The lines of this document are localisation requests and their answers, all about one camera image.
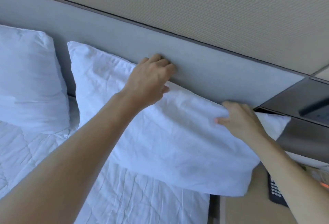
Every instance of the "headboard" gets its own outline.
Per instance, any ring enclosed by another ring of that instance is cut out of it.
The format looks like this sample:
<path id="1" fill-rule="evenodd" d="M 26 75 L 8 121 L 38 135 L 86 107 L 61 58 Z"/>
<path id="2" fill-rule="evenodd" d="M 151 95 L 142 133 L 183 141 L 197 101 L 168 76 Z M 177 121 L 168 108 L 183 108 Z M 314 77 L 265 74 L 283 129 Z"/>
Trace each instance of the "headboard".
<path id="1" fill-rule="evenodd" d="M 66 43 L 90 44 L 137 63 L 160 53 L 178 67 L 173 82 L 215 102 L 258 106 L 303 79 L 302 75 L 178 38 L 63 0 L 0 0 L 0 24 L 45 31 L 54 39 L 68 93 L 74 95 Z"/>

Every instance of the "white bedsheet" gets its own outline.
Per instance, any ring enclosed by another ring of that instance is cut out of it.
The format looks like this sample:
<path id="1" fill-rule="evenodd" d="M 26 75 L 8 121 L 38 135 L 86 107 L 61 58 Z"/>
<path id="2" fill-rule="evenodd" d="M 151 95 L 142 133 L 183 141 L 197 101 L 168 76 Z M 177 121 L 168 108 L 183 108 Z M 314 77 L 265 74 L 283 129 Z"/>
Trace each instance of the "white bedsheet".
<path id="1" fill-rule="evenodd" d="M 72 99 L 70 109 L 72 134 L 79 124 Z M 30 133 L 0 122 L 0 198 L 66 138 Z M 208 194 L 167 185 L 108 160 L 75 223 L 201 224 L 207 223 L 208 207 Z"/>

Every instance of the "textured wall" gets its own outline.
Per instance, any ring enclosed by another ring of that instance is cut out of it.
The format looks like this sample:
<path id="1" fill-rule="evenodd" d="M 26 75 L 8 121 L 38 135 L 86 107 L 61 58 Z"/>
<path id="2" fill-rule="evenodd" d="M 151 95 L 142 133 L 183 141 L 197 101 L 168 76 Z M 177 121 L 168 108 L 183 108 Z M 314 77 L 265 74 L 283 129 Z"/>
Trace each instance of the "textured wall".
<path id="1" fill-rule="evenodd" d="M 311 74 L 329 63 L 329 0 L 70 0 Z"/>

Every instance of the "pillowcase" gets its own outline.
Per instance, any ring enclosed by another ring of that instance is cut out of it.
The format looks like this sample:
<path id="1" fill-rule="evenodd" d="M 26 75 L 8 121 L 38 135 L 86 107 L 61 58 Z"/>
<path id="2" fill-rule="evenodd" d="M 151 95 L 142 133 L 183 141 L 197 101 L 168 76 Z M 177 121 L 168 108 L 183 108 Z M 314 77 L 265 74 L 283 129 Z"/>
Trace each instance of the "pillowcase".
<path id="1" fill-rule="evenodd" d="M 44 32 L 0 25 L 0 121 L 38 133 L 68 132 L 66 85 Z"/>
<path id="2" fill-rule="evenodd" d="M 135 64 L 77 42 L 69 42 L 80 126 L 125 85 Z M 124 131 L 110 159 L 131 171 L 182 188 L 226 196 L 247 192 L 257 155 L 215 117 L 225 107 L 167 82 L 170 91 L 142 110 Z M 257 113 L 277 139 L 290 118 Z"/>

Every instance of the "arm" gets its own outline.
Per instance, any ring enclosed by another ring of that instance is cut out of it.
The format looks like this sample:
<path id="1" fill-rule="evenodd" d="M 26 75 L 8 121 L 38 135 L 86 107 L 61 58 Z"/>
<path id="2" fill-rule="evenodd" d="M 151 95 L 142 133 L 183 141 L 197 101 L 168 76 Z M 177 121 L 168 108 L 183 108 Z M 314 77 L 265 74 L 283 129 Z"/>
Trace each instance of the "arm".
<path id="1" fill-rule="evenodd" d="M 308 176 L 270 138 L 253 110 L 246 104 L 224 102 L 229 118 L 216 118 L 235 137 L 243 140 L 259 156 L 274 178 L 299 224 L 329 221 L 329 192 Z"/>
<path id="2" fill-rule="evenodd" d="M 129 122 L 169 91 L 175 66 L 143 59 L 125 88 L 0 201 L 0 223 L 73 223 Z"/>

